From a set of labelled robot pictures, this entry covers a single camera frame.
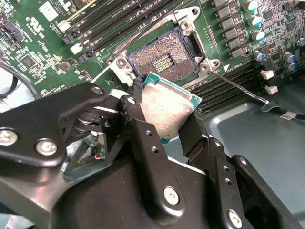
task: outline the chip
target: chip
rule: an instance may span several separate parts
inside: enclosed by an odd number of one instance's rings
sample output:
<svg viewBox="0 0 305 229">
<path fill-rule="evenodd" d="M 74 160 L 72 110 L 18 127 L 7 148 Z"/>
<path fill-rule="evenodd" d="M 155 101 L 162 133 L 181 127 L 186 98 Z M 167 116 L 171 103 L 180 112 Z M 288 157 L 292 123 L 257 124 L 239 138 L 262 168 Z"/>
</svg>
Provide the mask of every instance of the chip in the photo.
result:
<svg viewBox="0 0 305 229">
<path fill-rule="evenodd" d="M 291 8 L 291 6 L 289 3 L 283 5 L 283 10 L 288 10 L 290 8 Z"/>
<path fill-rule="evenodd" d="M 276 46 L 276 43 L 274 42 L 274 43 L 269 45 L 269 48 L 271 49 L 271 48 L 274 48 L 275 46 Z"/>
<path fill-rule="evenodd" d="M 224 5 L 226 2 L 227 2 L 226 0 L 213 0 L 215 7 L 220 7 L 220 6 Z"/>
<path fill-rule="evenodd" d="M 229 31 L 226 32 L 224 35 L 225 35 L 225 37 L 226 37 L 227 40 L 229 40 L 229 39 L 231 39 L 231 38 L 237 36 L 236 28 L 233 28 L 233 29 L 229 30 Z"/>
<path fill-rule="evenodd" d="M 223 7 L 222 9 L 217 11 L 217 16 L 219 18 L 224 18 L 226 16 L 229 16 L 231 13 L 229 6 Z"/>
<path fill-rule="evenodd" d="M 240 46 L 239 38 L 234 39 L 233 41 L 228 42 L 228 46 L 230 49 L 236 48 Z"/>
<path fill-rule="evenodd" d="M 36 62 L 34 61 L 34 59 L 33 59 L 29 54 L 27 54 L 25 57 L 23 57 L 23 58 L 21 59 L 21 62 L 22 62 L 24 65 L 26 65 L 28 68 L 31 68 L 31 67 L 33 67 L 33 66 L 36 64 Z"/>
<path fill-rule="evenodd" d="M 273 17 L 273 12 L 272 12 L 272 10 L 267 10 L 267 11 L 264 13 L 264 18 L 265 18 L 265 19 L 269 19 L 269 18 L 271 18 L 271 17 Z"/>
<path fill-rule="evenodd" d="M 287 31 L 293 30 L 293 29 L 295 28 L 295 22 L 292 21 L 291 23 L 288 23 L 288 24 L 286 25 L 286 28 L 287 28 Z"/>
<path fill-rule="evenodd" d="M 221 27 L 226 30 L 228 28 L 230 28 L 231 26 L 234 25 L 234 22 L 232 20 L 232 18 L 228 18 L 227 20 L 224 20 L 223 22 L 221 22 Z"/>
<path fill-rule="evenodd" d="M 265 46 L 263 46 L 263 47 L 261 48 L 262 54 L 267 54 L 267 53 L 269 53 L 269 50 L 270 50 L 269 45 L 265 45 Z"/>
<path fill-rule="evenodd" d="M 232 56 L 233 58 L 239 57 L 239 56 L 241 56 L 241 55 L 243 55 L 243 54 L 244 54 L 244 52 L 243 52 L 242 48 L 237 49 L 237 50 L 231 52 L 231 56 Z"/>
<path fill-rule="evenodd" d="M 277 61 L 277 60 L 279 60 L 280 59 L 280 54 L 279 53 L 276 53 L 276 54 L 274 54 L 273 56 L 272 56 L 272 59 L 274 60 L 274 61 Z"/>
</svg>

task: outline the motherboard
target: motherboard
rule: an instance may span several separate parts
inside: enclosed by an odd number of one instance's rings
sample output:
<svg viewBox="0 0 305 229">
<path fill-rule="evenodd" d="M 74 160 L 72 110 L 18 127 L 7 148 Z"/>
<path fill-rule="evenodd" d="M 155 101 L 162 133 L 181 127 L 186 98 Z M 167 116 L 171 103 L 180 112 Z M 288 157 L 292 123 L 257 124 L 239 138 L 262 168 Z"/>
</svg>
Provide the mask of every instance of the motherboard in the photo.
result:
<svg viewBox="0 0 305 229">
<path fill-rule="evenodd" d="M 298 0 L 0 0 L 0 58 L 44 97 L 82 82 L 127 90 L 156 73 L 210 115 L 276 93 L 305 65 Z"/>
</svg>

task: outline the capacitor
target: capacitor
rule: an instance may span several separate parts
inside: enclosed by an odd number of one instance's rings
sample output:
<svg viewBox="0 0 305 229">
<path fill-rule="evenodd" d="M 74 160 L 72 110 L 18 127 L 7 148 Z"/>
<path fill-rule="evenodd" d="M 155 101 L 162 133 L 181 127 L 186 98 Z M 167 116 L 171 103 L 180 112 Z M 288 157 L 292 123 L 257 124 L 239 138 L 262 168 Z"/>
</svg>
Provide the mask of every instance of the capacitor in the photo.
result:
<svg viewBox="0 0 305 229">
<path fill-rule="evenodd" d="M 253 33 L 252 33 L 252 39 L 254 41 L 259 41 L 261 42 L 264 38 L 265 38 L 265 33 L 264 32 L 261 32 L 259 30 L 255 30 Z"/>
<path fill-rule="evenodd" d="M 305 45 L 305 38 L 301 37 L 297 43 L 296 43 L 297 46 L 304 46 Z"/>
<path fill-rule="evenodd" d="M 296 56 L 292 55 L 290 52 L 286 52 L 283 55 L 283 60 L 287 63 L 294 63 L 294 62 L 296 62 Z"/>
<path fill-rule="evenodd" d="M 298 7 L 300 10 L 305 10 L 305 2 L 304 2 L 304 1 L 300 2 L 300 3 L 297 5 L 297 7 Z"/>
<path fill-rule="evenodd" d="M 260 26 L 261 23 L 262 19 L 255 15 L 252 15 L 248 20 L 248 24 L 254 27 Z"/>
<path fill-rule="evenodd" d="M 288 69 L 289 71 L 294 71 L 297 69 L 297 64 L 296 63 L 285 63 L 285 68 Z"/>
<path fill-rule="evenodd" d="M 258 8 L 258 2 L 249 0 L 244 4 L 244 11 L 254 12 Z"/>
<path fill-rule="evenodd" d="M 253 57 L 257 61 L 261 61 L 264 58 L 264 54 L 262 54 L 260 51 L 255 51 L 253 53 Z"/>
</svg>

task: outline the sticker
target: sticker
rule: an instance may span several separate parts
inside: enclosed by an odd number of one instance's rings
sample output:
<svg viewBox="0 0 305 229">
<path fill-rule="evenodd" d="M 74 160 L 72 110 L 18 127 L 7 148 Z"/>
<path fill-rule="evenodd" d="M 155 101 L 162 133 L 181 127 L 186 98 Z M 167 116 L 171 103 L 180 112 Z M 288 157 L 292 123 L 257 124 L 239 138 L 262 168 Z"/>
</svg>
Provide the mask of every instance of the sticker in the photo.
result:
<svg viewBox="0 0 305 229">
<path fill-rule="evenodd" d="M 48 19 L 48 21 L 52 21 L 58 16 L 58 13 L 48 1 L 40 6 L 39 10 L 46 17 L 46 19 Z"/>
<path fill-rule="evenodd" d="M 294 119 L 296 117 L 296 115 L 297 114 L 288 111 L 287 113 L 281 115 L 280 118 L 286 119 L 286 120 L 291 120 L 291 119 Z"/>
</svg>

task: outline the green circuit board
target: green circuit board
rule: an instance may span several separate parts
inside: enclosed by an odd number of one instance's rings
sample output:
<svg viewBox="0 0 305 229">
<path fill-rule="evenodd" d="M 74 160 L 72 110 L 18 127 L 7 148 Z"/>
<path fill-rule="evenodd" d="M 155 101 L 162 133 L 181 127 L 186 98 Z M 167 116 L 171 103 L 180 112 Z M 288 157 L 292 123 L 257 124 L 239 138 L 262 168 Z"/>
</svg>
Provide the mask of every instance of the green circuit board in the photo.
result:
<svg viewBox="0 0 305 229">
<path fill-rule="evenodd" d="M 220 26 L 224 19 L 217 18 L 217 11 L 223 6 L 217 8 L 211 0 L 189 0 L 185 1 L 183 8 L 191 6 L 200 7 L 200 15 L 194 23 L 207 56 L 221 61 L 221 65 L 218 68 L 219 73 L 232 72 L 234 69 L 249 63 L 253 60 L 254 51 L 258 50 L 261 52 L 262 48 L 265 48 L 264 58 L 272 60 L 274 64 L 273 70 L 276 72 L 274 84 L 279 86 L 285 85 L 291 80 L 290 76 L 295 71 L 288 71 L 284 68 L 284 62 L 282 61 L 283 54 L 285 52 L 294 54 L 299 68 L 302 68 L 305 64 L 304 49 L 297 45 L 298 40 L 305 35 L 303 18 L 305 15 L 296 7 L 297 2 L 259 0 L 259 7 L 255 12 L 246 12 L 244 10 L 246 1 L 234 0 L 236 3 L 234 12 L 236 11 L 239 14 L 239 21 L 245 33 L 243 43 L 240 44 L 244 48 L 244 53 L 235 58 L 230 54 L 226 45 L 227 41 L 224 37 L 224 30 Z M 97 14 L 103 13 L 117 1 L 109 0 L 106 2 L 107 4 L 101 7 Z M 173 4 L 169 4 L 167 10 L 172 9 L 173 6 L 181 1 L 172 2 Z M 91 5 L 81 15 L 94 9 L 94 6 L 95 4 Z M 73 44 L 66 44 L 63 41 L 64 36 L 71 32 L 71 30 L 62 32 L 59 29 L 60 22 L 78 12 L 79 9 L 76 7 L 75 1 L 20 0 L 17 2 L 15 0 L 0 0 L 0 8 L 2 16 L 18 28 L 24 36 L 22 41 L 12 42 L 12 39 L 6 33 L 2 33 L 0 38 L 2 58 L 14 69 L 29 77 L 41 96 L 56 93 L 85 81 L 91 81 L 105 69 L 107 66 L 106 60 L 118 44 L 128 39 L 139 29 L 153 23 L 152 18 L 148 18 L 141 27 L 132 28 L 124 35 L 118 36 L 117 39 L 109 43 L 101 52 L 97 52 L 93 57 L 82 63 L 78 59 L 80 53 L 73 54 L 70 50 Z M 265 12 L 269 9 L 272 9 L 272 16 L 266 18 Z M 260 27 L 248 25 L 249 17 L 253 15 L 261 17 L 262 23 Z M 94 17 L 96 17 L 96 14 L 89 17 L 86 23 L 90 24 Z M 94 32 L 107 25 L 107 22 L 111 19 L 111 17 L 105 17 L 103 23 L 94 27 L 92 31 Z M 295 26 L 292 30 L 288 30 L 287 24 L 291 22 L 294 22 Z M 126 26 L 126 23 L 122 22 L 116 25 L 116 27 L 110 28 L 106 35 L 111 34 L 115 30 L 121 30 L 124 26 Z M 139 47 L 153 41 L 175 27 L 177 27 L 177 24 L 172 22 L 166 23 L 134 42 L 127 49 L 127 52 L 131 53 L 137 50 Z M 263 31 L 266 34 L 265 39 L 260 42 L 253 41 L 251 34 L 254 30 Z M 68 61 L 74 61 L 74 63 L 68 64 L 68 67 L 62 65 Z M 175 83 L 183 85 L 196 77 L 198 77 L 196 74 L 192 74 Z M 108 92 L 112 88 L 122 88 L 120 82 L 111 71 L 105 72 L 96 83 Z"/>
</svg>

